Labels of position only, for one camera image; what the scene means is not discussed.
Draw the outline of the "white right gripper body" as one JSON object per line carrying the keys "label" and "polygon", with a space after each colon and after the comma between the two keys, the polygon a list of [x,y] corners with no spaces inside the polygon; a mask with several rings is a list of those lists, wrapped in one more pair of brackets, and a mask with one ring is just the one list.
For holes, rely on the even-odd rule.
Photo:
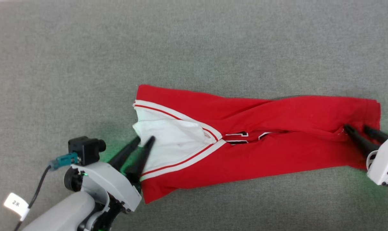
{"label": "white right gripper body", "polygon": [[367,177],[377,185],[388,187],[388,139],[366,160]]}

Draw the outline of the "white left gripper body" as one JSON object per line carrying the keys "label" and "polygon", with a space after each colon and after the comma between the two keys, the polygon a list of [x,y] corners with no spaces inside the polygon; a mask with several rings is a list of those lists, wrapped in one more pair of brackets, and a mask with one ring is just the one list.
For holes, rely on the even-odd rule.
{"label": "white left gripper body", "polygon": [[121,213],[134,212],[142,200],[136,186],[110,164],[100,161],[87,166],[72,164],[64,185],[89,201],[90,210],[80,212],[75,231],[110,231]]}

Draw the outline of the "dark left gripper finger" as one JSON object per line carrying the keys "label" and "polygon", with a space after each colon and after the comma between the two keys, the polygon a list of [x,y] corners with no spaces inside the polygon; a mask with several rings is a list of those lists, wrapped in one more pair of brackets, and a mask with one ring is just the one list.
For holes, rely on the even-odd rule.
{"label": "dark left gripper finger", "polygon": [[110,159],[109,164],[116,170],[121,170],[131,154],[137,149],[141,138],[135,137],[130,143],[124,146],[113,158]]}
{"label": "dark left gripper finger", "polygon": [[142,191],[141,177],[154,143],[155,137],[151,136],[138,153],[135,161],[126,169],[126,178],[137,189],[138,193]]}

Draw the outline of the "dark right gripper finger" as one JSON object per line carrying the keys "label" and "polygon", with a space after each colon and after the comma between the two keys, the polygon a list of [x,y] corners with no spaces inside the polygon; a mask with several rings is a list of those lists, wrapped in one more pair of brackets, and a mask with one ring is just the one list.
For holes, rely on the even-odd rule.
{"label": "dark right gripper finger", "polygon": [[374,144],[367,140],[356,128],[349,124],[344,124],[343,130],[350,137],[354,145],[359,149],[365,158],[367,158],[371,152],[380,148],[380,145]]}
{"label": "dark right gripper finger", "polygon": [[363,126],[364,133],[372,140],[382,144],[388,140],[388,134],[382,132],[381,130],[376,130],[368,125]]}

